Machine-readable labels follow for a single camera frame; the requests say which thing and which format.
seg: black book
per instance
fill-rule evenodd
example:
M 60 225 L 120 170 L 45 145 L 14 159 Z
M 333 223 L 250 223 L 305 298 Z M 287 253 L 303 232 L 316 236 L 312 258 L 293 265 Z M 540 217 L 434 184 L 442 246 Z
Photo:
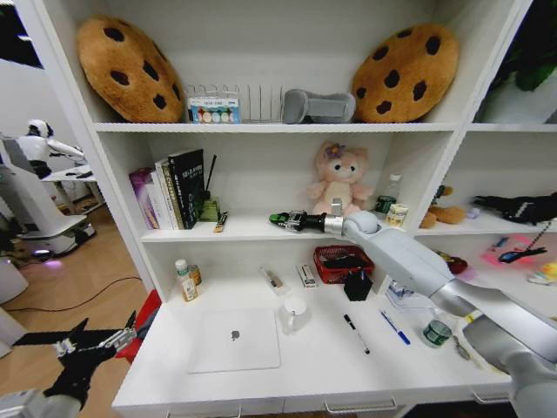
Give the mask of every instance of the black book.
M 203 209 L 203 150 L 184 150 L 168 156 L 174 191 L 185 229 L 192 229 Z

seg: pink plush bear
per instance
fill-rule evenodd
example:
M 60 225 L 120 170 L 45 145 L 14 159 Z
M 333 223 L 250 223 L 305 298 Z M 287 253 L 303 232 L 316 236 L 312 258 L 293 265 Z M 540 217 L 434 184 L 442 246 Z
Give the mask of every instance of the pink plush bear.
M 342 199 L 344 215 L 360 211 L 358 205 L 373 193 L 371 187 L 356 184 L 366 174 L 368 159 L 366 148 L 345 148 L 325 142 L 315 156 L 320 181 L 307 188 L 307 195 L 318 199 L 313 213 L 331 213 L 334 198 Z

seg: drawer handle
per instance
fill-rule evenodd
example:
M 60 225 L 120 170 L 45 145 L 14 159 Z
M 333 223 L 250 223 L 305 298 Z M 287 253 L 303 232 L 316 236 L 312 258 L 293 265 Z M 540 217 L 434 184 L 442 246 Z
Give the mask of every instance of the drawer handle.
M 496 404 L 496 403 L 508 403 L 508 402 L 510 402 L 510 400 L 508 399 L 507 394 L 499 396 L 499 397 L 495 397 L 495 398 L 485 399 L 485 398 L 482 398 L 481 396 L 479 396 L 478 394 L 476 394 L 474 391 L 472 391 L 472 397 L 476 401 L 476 403 L 478 403 L 480 405 L 493 405 L 493 404 Z
M 171 411 L 166 413 L 165 418 L 172 418 L 172 416 L 198 416 L 198 415 L 175 415 Z M 231 416 L 230 418 L 240 418 L 242 416 L 242 406 L 240 405 L 238 408 L 238 415 Z
M 327 399 L 325 399 L 325 409 L 331 415 L 340 415 L 340 414 L 362 414 L 365 412 L 379 412 L 379 411 L 393 411 L 394 409 L 398 408 L 397 402 L 391 396 L 391 400 L 389 401 L 388 405 L 378 405 L 375 407 L 367 407 L 367 408 L 345 408 L 345 409 L 331 409 L 329 408 L 329 404 L 327 403 Z

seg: red basket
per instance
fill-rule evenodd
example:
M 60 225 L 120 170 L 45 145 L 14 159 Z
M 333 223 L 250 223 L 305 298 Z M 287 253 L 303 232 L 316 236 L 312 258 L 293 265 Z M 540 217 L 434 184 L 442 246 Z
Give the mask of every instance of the red basket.
M 369 260 L 369 257 L 366 256 L 366 253 L 364 253 L 358 246 L 318 246 L 317 248 L 315 248 L 315 252 L 313 253 L 313 261 L 315 262 L 317 272 L 323 280 L 323 283 L 329 285 L 335 283 L 344 283 L 345 277 L 352 271 L 358 271 L 359 267 L 352 269 L 327 268 L 323 266 L 323 263 L 321 262 L 321 256 L 325 257 L 327 260 L 333 260 L 337 259 L 338 257 L 344 257 L 351 254 L 362 259 L 366 263 L 364 271 L 369 276 L 375 268 L 375 265 L 371 260 Z

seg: brown plush toy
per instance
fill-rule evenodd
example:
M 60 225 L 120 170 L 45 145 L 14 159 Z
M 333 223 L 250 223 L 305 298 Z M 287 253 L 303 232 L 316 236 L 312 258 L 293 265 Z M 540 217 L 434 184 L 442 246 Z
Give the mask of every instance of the brown plush toy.
M 440 24 L 419 24 L 381 43 L 352 82 L 355 117 L 409 122 L 428 113 L 454 78 L 459 43 Z
M 437 199 L 441 196 L 449 196 L 453 194 L 453 188 L 449 186 L 442 185 L 437 193 L 435 194 L 435 199 L 433 200 L 436 203 Z M 426 216 L 419 224 L 420 228 L 433 228 L 437 221 L 443 222 L 444 224 L 459 224 L 464 220 L 466 217 L 466 212 L 464 209 L 458 206 L 449 206 L 449 207 L 439 207 L 432 205 L 427 210 Z
M 126 120 L 180 120 L 184 94 L 178 75 L 137 27 L 92 17 L 77 33 L 77 53 L 93 89 Z

